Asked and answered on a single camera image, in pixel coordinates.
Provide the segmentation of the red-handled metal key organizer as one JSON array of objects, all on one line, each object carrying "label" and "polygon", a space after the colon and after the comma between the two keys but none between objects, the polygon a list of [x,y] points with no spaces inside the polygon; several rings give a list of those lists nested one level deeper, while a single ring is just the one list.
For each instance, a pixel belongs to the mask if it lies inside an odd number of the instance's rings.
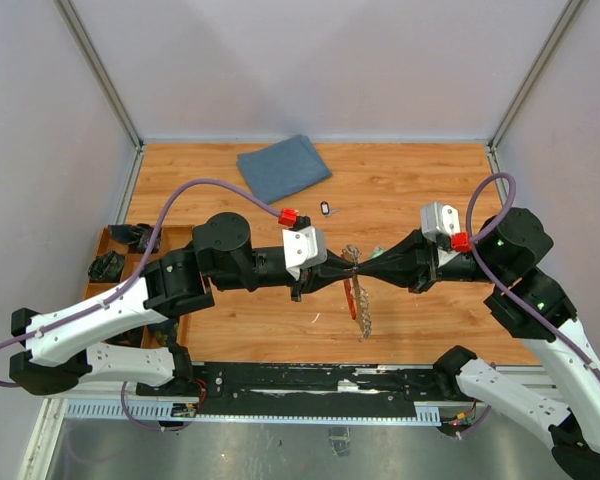
[{"label": "red-handled metal key organizer", "polygon": [[[354,245],[348,244],[343,250],[341,256],[357,266],[360,260],[360,251]],[[361,337],[360,342],[369,338],[372,332],[372,318],[370,310],[369,295],[360,284],[358,274],[354,272],[350,279],[345,282],[345,293],[352,318],[359,326]]]}]

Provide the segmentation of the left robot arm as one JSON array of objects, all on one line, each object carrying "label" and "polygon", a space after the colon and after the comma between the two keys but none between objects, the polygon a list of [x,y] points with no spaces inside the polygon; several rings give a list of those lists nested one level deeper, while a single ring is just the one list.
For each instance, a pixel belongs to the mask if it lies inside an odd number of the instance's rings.
[{"label": "left robot arm", "polygon": [[220,213],[194,227],[185,247],[144,266],[136,279],[60,311],[15,311],[12,333],[30,337],[11,356],[9,377],[39,396],[87,382],[135,382],[180,396],[194,383],[186,348],[141,349],[109,339],[211,308],[214,290],[286,286],[298,301],[353,272],[353,263],[329,251],[314,226],[285,229],[281,245],[254,248],[248,221]]}]

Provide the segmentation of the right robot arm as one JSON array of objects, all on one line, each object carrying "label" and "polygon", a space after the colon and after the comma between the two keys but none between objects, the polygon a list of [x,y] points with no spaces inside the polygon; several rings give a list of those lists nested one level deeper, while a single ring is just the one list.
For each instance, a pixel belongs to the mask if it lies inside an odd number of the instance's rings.
[{"label": "right robot arm", "polygon": [[442,281],[492,283],[485,300],[490,314],[538,358],[560,400],[509,379],[460,346],[435,362],[435,392],[487,404],[538,438],[569,477],[600,479],[600,361],[568,295],[537,266],[553,241],[532,212],[517,207],[480,232],[472,244],[458,211],[433,202],[422,208],[419,229],[357,272],[412,293]]}]

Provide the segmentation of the green tagged key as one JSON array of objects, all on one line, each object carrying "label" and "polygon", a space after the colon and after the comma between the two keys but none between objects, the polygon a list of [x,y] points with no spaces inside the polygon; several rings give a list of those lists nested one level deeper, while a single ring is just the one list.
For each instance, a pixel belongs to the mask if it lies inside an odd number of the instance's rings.
[{"label": "green tagged key", "polygon": [[369,258],[375,259],[375,258],[379,257],[380,255],[382,255],[384,252],[385,252],[385,249],[382,246],[377,245],[372,250],[371,254],[369,255]]}]

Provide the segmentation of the black tagged key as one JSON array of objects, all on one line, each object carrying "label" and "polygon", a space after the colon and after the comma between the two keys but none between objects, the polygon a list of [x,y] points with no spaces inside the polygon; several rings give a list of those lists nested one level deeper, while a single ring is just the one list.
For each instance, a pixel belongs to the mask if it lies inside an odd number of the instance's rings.
[{"label": "black tagged key", "polygon": [[320,203],[320,211],[324,217],[328,218],[333,216],[335,213],[338,213],[340,208],[332,208],[327,201],[322,201]]}]

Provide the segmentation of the folded blue cloth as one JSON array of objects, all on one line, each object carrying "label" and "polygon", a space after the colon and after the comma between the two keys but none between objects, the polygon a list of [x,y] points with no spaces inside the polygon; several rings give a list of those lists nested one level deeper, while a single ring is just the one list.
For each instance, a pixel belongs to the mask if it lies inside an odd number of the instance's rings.
[{"label": "folded blue cloth", "polygon": [[239,154],[236,165],[252,194],[267,204],[332,176],[306,135],[295,135],[260,150]]}]

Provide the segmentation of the dark floral sock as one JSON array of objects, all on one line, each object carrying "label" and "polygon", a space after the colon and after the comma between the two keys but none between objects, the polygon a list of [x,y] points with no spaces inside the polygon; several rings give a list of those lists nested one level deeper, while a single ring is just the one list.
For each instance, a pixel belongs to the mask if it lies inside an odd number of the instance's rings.
[{"label": "dark floral sock", "polygon": [[160,346],[169,347],[177,343],[179,333],[178,318],[170,318],[147,326],[150,337]]}]

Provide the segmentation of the dark patterned sock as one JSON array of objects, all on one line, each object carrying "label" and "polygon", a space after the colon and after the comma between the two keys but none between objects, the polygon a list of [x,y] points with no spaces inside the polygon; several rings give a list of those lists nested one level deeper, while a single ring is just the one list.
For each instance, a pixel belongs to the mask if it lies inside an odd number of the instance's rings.
[{"label": "dark patterned sock", "polygon": [[144,254],[153,234],[153,227],[146,223],[109,225],[111,239],[121,245],[126,245],[131,253]]}]

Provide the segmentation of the green patterned sock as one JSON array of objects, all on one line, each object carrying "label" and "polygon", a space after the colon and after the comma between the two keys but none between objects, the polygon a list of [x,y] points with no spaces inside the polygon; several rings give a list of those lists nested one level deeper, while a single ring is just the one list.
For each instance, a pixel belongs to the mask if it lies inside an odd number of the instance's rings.
[{"label": "green patterned sock", "polygon": [[88,269],[88,278],[94,283],[119,282],[125,265],[125,257],[116,252],[97,256]]}]

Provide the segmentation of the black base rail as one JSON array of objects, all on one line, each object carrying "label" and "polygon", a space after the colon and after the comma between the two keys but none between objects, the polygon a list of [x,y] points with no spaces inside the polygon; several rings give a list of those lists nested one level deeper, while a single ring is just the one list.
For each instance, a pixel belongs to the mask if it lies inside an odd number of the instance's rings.
[{"label": "black base rail", "polygon": [[474,402],[430,365],[197,362],[190,379],[132,392],[177,400],[205,393],[203,415],[254,419],[388,420],[414,416],[422,402]]}]

